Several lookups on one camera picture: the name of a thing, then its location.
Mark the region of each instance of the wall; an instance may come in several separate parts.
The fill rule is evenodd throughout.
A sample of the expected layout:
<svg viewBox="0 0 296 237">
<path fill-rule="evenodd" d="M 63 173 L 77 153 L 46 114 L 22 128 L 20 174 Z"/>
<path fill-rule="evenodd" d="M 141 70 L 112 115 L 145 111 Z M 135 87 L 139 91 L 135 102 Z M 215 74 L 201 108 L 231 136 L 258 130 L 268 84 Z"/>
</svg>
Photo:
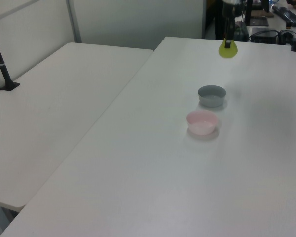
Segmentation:
<svg viewBox="0 0 296 237">
<path fill-rule="evenodd" d="M 66 0 L 39 0 L 0 19 L 0 50 L 12 80 L 68 42 L 74 36 Z"/>
<path fill-rule="evenodd" d="M 165 36 L 202 38 L 203 0 L 71 0 L 83 43 L 155 50 Z"/>
</svg>

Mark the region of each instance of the desk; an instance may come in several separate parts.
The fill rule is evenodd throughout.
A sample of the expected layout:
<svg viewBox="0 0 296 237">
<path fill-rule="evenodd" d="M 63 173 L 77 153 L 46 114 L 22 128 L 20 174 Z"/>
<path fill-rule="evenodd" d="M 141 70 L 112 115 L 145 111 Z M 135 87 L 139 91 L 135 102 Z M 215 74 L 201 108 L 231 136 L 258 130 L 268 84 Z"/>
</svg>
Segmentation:
<svg viewBox="0 0 296 237">
<path fill-rule="evenodd" d="M 0 91 L 0 206 L 28 203 L 151 53 L 69 43 Z"/>
<path fill-rule="evenodd" d="M 220 44 L 165 38 L 2 237 L 296 237 L 296 53 Z M 208 84 L 220 125 L 194 137 Z"/>
<path fill-rule="evenodd" d="M 278 7 L 286 7 L 288 10 L 290 10 L 293 14 L 296 15 L 296 10 L 293 8 L 292 5 L 289 5 L 286 3 L 286 0 L 279 0 L 278 3 L 275 4 L 275 6 Z M 274 13 L 273 9 L 270 9 L 270 11 L 274 14 L 274 17 L 269 17 L 267 19 L 269 26 L 247 26 L 249 35 L 251 35 L 252 33 L 252 28 L 253 27 L 261 27 L 261 28 L 273 28 L 276 29 L 278 31 L 281 30 L 287 30 L 286 29 L 286 22 L 279 17 L 277 14 Z M 235 21 L 241 21 L 241 16 L 240 17 L 236 17 Z M 296 33 L 296 27 L 292 27 L 288 30 L 294 31 Z"/>
</svg>

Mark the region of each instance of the bowl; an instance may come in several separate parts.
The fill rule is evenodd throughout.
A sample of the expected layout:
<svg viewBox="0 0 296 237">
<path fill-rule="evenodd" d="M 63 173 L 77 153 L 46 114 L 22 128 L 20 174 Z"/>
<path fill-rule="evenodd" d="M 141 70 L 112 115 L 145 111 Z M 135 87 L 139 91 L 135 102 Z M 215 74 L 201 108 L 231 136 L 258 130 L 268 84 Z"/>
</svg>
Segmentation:
<svg viewBox="0 0 296 237">
<path fill-rule="evenodd" d="M 198 110 L 186 116 L 189 130 L 196 135 L 212 133 L 218 123 L 217 116 L 208 110 Z"/>
<path fill-rule="evenodd" d="M 198 90 L 199 101 L 206 107 L 218 107 L 223 104 L 226 90 L 217 85 L 206 85 Z"/>
</svg>

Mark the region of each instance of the white surface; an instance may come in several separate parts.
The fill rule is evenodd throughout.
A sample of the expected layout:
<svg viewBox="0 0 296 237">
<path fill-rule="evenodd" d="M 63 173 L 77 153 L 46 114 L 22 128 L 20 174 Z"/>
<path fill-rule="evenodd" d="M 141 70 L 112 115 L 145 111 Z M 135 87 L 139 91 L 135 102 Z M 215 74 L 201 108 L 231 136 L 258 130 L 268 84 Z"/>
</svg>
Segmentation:
<svg viewBox="0 0 296 237">
<path fill-rule="evenodd" d="M 83 43 L 155 50 L 166 36 L 201 38 L 202 0 L 72 0 Z"/>
<path fill-rule="evenodd" d="M 296 237 L 296 53 L 220 44 L 166 38 L 2 237 Z M 208 84 L 227 97 L 200 139 Z"/>
<path fill-rule="evenodd" d="M 39 0 L 0 20 L 0 50 L 13 80 L 73 41 L 65 0 Z"/>
<path fill-rule="evenodd" d="M 0 91 L 0 205 L 20 210 L 151 55 L 69 43 Z"/>
<path fill-rule="evenodd" d="M 289 5 L 286 3 L 286 0 L 279 0 L 275 6 L 277 7 L 286 7 L 288 10 L 290 10 L 293 14 L 296 15 L 296 10 L 293 8 L 292 5 Z M 286 29 L 286 21 L 284 21 L 281 17 L 279 17 L 277 14 L 274 13 L 274 10 L 271 8 L 270 12 L 274 14 L 274 17 L 268 17 L 267 21 L 269 26 L 248 26 L 248 32 L 249 35 L 252 33 L 252 28 L 253 27 L 259 27 L 259 28 L 273 28 L 276 29 L 277 31 L 284 31 Z M 236 18 L 236 21 L 241 21 L 241 16 Z M 291 27 L 288 29 L 290 31 L 294 31 L 296 33 L 296 27 Z"/>
</svg>

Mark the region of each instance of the white table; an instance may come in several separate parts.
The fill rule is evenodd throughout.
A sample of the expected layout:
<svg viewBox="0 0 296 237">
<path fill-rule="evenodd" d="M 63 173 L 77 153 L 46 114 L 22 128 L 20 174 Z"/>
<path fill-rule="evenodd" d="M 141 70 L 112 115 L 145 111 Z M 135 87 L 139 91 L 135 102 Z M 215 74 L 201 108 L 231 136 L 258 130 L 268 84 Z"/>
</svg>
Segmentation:
<svg viewBox="0 0 296 237">
<path fill-rule="evenodd" d="M 69 43 L 0 91 L 0 206 L 28 203 L 151 54 Z"/>
<path fill-rule="evenodd" d="M 296 237 L 296 53 L 220 44 L 166 38 L 2 237 Z M 227 98 L 200 138 L 208 84 Z"/>
</svg>

